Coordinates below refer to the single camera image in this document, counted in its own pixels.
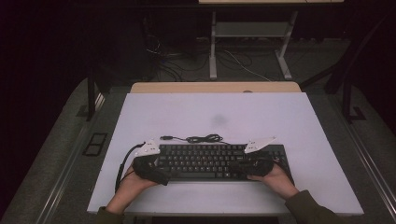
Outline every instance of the sleeve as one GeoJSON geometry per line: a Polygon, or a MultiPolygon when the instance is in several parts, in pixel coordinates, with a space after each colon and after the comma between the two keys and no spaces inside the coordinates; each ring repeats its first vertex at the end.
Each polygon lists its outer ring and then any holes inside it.
{"type": "Polygon", "coordinates": [[[116,215],[106,211],[105,207],[100,207],[96,215],[96,224],[121,224],[124,215],[116,215]]]}
{"type": "Polygon", "coordinates": [[[347,224],[343,218],[317,204],[308,190],[289,198],[285,205],[299,224],[347,224]]]}

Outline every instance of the white tabletop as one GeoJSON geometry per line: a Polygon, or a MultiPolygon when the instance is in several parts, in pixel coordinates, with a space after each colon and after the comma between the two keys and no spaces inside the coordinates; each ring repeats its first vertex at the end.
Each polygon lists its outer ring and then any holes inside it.
{"type": "MultiPolygon", "coordinates": [[[[298,189],[339,215],[360,215],[350,187],[305,93],[130,93],[99,174],[88,212],[114,195],[126,152],[160,136],[180,138],[217,133],[228,143],[276,137],[285,146],[298,189]]],[[[279,216],[284,202],[258,182],[171,182],[143,192],[126,210],[147,216],[279,216]]]]}

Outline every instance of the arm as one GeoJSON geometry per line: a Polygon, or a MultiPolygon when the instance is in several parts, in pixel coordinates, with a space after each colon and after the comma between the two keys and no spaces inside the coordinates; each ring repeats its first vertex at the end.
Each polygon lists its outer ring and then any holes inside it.
{"type": "Polygon", "coordinates": [[[96,217],[97,224],[121,224],[124,210],[143,190],[157,183],[140,178],[134,173],[132,166],[128,168],[120,187],[106,207],[99,208],[96,217]]]}
{"type": "Polygon", "coordinates": [[[307,190],[297,190],[286,173],[276,164],[266,176],[248,175],[247,178],[261,181],[283,198],[299,224],[346,223],[329,209],[318,205],[307,190]]]}

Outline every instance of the gray floor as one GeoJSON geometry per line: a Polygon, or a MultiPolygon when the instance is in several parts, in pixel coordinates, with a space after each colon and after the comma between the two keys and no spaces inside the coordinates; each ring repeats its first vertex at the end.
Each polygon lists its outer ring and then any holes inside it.
{"type": "MultiPolygon", "coordinates": [[[[272,80],[283,80],[273,53],[274,46],[279,46],[280,42],[261,40],[259,47],[249,44],[238,48],[229,47],[233,44],[218,43],[218,81],[265,81],[264,78],[241,69],[224,50],[232,52],[250,71],[272,80]]],[[[336,63],[347,46],[347,41],[340,40],[290,43],[285,58],[293,81],[300,83],[336,63]]],[[[174,64],[164,64],[173,67],[185,80],[209,81],[206,60],[208,51],[206,48],[203,51],[194,60],[172,60],[169,62],[174,64]]],[[[164,71],[152,79],[173,80],[174,77],[164,71]]],[[[367,120],[355,121],[352,126],[346,125],[339,113],[340,95],[324,94],[322,88],[325,82],[326,78],[308,87],[306,92],[365,213],[347,219],[350,223],[395,223],[361,162],[349,128],[356,130],[391,189],[396,189],[396,137],[359,90],[353,91],[352,104],[361,109],[367,120]]],[[[1,223],[94,223],[95,215],[88,214],[86,209],[123,99],[129,89],[130,87],[114,87],[105,95],[104,102],[98,104],[100,106],[93,120],[87,122],[80,116],[87,104],[86,82],[76,88],[1,223]],[[93,133],[108,133],[104,150],[99,157],[82,156],[81,152],[93,133]]],[[[295,223],[292,217],[281,217],[280,222],[295,223]]]]}

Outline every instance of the keyboard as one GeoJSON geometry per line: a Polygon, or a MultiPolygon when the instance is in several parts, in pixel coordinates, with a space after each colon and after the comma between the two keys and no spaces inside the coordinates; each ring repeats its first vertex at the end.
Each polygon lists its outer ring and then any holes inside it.
{"type": "Polygon", "coordinates": [[[259,151],[245,154],[247,145],[159,145],[161,153],[157,167],[171,173],[172,180],[183,181],[247,181],[247,176],[234,172],[230,161],[249,157],[266,157],[278,161],[290,174],[283,145],[268,145],[259,151]]]}

